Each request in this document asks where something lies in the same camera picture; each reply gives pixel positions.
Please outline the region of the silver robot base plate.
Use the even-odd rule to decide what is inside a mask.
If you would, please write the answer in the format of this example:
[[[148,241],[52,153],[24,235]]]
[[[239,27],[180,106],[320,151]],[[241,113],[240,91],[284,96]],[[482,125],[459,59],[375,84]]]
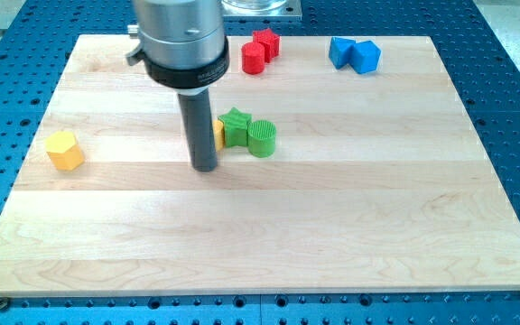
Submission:
[[[300,21],[301,0],[222,0],[226,20]]]

